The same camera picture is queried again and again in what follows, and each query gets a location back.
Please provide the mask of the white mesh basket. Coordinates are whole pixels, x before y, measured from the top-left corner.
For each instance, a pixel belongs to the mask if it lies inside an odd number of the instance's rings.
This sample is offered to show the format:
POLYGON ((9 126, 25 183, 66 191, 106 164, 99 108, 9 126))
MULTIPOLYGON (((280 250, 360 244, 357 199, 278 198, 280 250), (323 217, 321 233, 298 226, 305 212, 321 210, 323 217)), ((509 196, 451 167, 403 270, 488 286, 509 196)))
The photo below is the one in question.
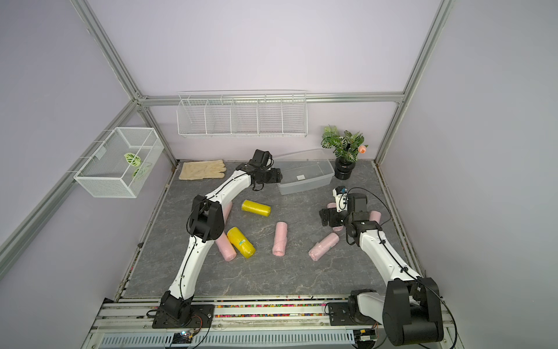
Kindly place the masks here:
POLYGON ((74 175, 94 198, 135 199, 142 190, 164 146, 155 129, 117 127, 100 143, 74 175), (124 154, 137 154, 139 167, 131 167, 124 154))

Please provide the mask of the yellow trash bag roll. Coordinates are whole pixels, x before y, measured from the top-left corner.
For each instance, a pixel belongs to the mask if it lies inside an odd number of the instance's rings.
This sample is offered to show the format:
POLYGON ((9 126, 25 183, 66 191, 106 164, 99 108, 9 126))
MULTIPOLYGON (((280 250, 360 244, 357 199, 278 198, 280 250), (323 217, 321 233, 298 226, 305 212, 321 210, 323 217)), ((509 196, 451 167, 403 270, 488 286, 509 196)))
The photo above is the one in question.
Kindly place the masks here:
POLYGON ((244 212, 250 212, 255 215, 260 215, 263 217, 269 217, 272 212, 272 208, 270 206, 253 202, 250 200, 245 200, 241 205, 241 209, 244 212))
POLYGON ((229 242, 244 256, 246 259, 251 258, 256 252, 253 244, 245 237, 238 227, 233 227, 227 232, 229 242))

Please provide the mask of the green leaf in basket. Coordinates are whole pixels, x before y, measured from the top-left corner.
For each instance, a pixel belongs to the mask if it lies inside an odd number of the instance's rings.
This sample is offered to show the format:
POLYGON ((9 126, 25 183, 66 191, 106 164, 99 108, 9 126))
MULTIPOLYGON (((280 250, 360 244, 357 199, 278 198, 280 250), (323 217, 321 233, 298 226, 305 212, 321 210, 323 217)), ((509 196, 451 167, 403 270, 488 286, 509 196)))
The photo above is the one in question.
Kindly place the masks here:
POLYGON ((142 159, 137 154, 126 153, 124 158, 131 167, 139 167, 142 164, 142 159))

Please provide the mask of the pink roll upper left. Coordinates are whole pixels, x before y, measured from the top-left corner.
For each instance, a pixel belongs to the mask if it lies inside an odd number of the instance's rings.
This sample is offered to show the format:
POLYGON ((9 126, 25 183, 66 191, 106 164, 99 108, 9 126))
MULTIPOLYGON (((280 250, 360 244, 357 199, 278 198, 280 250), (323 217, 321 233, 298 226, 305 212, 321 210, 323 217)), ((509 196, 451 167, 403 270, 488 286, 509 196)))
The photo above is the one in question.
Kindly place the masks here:
POLYGON ((223 208, 223 218, 224 222, 227 222, 230 212, 232 210, 233 204, 230 202, 227 206, 223 208))

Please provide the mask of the clear plastic storage box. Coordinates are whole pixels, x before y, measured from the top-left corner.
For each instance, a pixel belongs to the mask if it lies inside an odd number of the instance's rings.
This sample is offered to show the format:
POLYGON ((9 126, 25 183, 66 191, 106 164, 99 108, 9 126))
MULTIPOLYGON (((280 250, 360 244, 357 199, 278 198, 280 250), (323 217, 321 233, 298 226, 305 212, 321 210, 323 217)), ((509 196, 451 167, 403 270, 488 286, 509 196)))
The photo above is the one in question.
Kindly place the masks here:
POLYGON ((322 148, 279 156, 274 162, 283 175, 278 189, 284 196, 328 186, 334 177, 334 168, 322 148), (305 180, 297 180, 302 174, 305 180))

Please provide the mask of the pink roll centre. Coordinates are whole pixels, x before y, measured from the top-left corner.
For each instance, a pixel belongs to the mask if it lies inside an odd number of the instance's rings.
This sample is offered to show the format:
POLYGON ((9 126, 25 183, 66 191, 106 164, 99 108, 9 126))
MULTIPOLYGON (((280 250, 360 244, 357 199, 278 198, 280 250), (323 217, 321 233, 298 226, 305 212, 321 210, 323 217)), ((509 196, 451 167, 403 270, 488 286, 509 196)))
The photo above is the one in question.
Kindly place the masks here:
POLYGON ((287 234, 288 234, 288 224, 286 222, 277 222, 274 244, 273 244, 274 256, 283 257, 285 255, 287 234))

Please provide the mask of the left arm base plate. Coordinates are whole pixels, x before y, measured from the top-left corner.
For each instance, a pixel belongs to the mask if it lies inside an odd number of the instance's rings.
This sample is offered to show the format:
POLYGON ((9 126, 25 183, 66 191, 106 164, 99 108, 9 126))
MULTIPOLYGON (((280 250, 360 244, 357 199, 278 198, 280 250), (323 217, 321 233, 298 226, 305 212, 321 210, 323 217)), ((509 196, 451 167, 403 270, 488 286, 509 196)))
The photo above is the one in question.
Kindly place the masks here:
POLYGON ((154 329, 209 328, 215 307, 209 304, 161 304, 152 323, 154 329))

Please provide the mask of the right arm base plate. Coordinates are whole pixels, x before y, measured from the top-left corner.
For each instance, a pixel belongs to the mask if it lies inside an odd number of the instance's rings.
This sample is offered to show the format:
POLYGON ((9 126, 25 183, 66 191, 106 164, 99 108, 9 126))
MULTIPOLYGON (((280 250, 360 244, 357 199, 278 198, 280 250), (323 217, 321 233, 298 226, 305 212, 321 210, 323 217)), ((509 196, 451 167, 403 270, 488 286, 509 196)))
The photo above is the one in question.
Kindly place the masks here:
POLYGON ((376 321, 357 312, 348 302, 327 302, 325 314, 331 326, 373 326, 376 321))

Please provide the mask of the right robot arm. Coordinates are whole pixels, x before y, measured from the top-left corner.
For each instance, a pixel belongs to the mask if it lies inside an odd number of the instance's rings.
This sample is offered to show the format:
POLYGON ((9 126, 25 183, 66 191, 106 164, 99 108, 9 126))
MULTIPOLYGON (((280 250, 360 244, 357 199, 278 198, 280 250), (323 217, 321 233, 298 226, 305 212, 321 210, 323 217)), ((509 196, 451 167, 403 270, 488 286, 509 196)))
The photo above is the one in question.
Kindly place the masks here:
POLYGON ((382 224, 370 218, 369 193, 361 187, 339 186, 333 190, 336 206, 319 212, 324 226, 344 227, 347 244, 369 257, 387 287, 383 296, 373 290, 354 291, 351 316, 379 322, 394 346, 439 343, 445 333, 443 312, 450 308, 436 282, 412 269, 390 244, 382 224))

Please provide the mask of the pink roll behind right gripper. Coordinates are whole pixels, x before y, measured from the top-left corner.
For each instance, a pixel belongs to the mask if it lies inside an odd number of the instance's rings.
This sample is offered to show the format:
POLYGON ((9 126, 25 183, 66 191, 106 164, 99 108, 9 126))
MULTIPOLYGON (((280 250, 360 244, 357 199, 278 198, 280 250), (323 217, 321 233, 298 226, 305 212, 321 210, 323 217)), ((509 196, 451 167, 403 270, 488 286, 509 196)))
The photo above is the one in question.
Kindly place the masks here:
POLYGON ((332 228, 334 232, 342 231, 344 228, 340 213, 337 212, 337 204, 335 202, 328 203, 325 210, 327 211, 327 226, 332 228))

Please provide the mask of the pink roll lower right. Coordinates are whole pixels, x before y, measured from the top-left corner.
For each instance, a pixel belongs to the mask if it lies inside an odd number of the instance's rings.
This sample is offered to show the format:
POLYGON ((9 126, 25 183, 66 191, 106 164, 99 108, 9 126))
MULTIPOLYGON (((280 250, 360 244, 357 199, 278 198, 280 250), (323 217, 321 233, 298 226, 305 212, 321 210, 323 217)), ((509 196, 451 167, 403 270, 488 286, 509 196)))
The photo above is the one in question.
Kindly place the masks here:
POLYGON ((325 253, 327 253, 329 250, 335 247, 338 244, 338 242, 339 242, 338 234, 336 234, 335 232, 330 233, 323 240, 319 241, 308 252, 308 254, 313 261, 317 262, 318 260, 321 259, 322 256, 324 256, 325 253))

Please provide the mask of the pink roll lower left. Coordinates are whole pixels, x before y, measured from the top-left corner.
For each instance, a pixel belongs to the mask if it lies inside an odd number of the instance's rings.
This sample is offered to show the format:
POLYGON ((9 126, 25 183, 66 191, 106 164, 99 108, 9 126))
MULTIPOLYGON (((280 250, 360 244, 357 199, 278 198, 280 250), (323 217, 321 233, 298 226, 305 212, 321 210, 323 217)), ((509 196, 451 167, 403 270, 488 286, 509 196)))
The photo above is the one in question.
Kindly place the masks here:
POLYGON ((235 259, 237 253, 235 248, 228 240, 228 237, 225 233, 222 233, 219 238, 215 241, 219 252, 221 253, 222 257, 226 262, 230 262, 235 259))

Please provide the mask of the potted green plant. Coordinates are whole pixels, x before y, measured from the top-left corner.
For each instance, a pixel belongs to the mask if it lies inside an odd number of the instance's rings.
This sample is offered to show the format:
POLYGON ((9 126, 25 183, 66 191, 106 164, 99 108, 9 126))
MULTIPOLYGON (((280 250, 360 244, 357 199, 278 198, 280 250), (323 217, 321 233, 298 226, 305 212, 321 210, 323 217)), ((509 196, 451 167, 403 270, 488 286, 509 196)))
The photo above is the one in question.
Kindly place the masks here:
POLYGON ((356 166, 360 154, 365 154, 368 146, 364 143, 362 132, 340 132, 336 126, 323 129, 321 146, 331 149, 335 155, 334 176, 339 180, 348 180, 356 166))

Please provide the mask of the pink roll far right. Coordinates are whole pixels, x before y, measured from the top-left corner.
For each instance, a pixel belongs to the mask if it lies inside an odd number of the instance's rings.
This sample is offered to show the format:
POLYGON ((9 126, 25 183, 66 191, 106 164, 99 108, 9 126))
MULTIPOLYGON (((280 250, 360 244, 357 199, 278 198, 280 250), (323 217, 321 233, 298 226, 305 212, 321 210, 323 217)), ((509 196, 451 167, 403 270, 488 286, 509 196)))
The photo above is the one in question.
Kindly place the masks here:
POLYGON ((375 222, 375 223, 380 224, 380 223, 382 222, 382 214, 381 214, 381 212, 376 211, 376 210, 370 211, 369 220, 370 220, 371 222, 375 222))

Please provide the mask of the beige cloth glove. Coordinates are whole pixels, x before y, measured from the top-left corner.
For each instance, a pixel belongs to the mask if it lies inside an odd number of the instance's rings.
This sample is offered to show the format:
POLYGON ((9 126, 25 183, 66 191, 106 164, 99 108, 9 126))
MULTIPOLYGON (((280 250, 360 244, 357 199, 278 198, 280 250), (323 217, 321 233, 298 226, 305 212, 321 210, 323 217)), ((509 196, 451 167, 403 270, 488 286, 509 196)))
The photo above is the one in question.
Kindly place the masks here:
POLYGON ((220 179, 227 169, 223 160, 189 161, 183 164, 180 180, 220 179))

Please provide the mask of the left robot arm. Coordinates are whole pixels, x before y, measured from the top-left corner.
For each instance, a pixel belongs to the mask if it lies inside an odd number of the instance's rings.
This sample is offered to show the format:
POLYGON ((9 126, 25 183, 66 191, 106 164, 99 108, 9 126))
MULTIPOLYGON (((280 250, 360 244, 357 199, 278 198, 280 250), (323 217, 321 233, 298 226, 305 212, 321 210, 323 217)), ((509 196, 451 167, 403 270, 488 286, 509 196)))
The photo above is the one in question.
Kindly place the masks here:
POLYGON ((257 185, 280 183, 283 176, 273 164, 270 152, 257 149, 252 159, 238 165, 219 187, 204 196, 195 196, 187 218, 187 251, 174 281, 161 297, 153 320, 154 328, 191 325, 195 319, 192 302, 196 282, 209 250, 224 231, 225 207, 247 188, 255 190, 257 185))

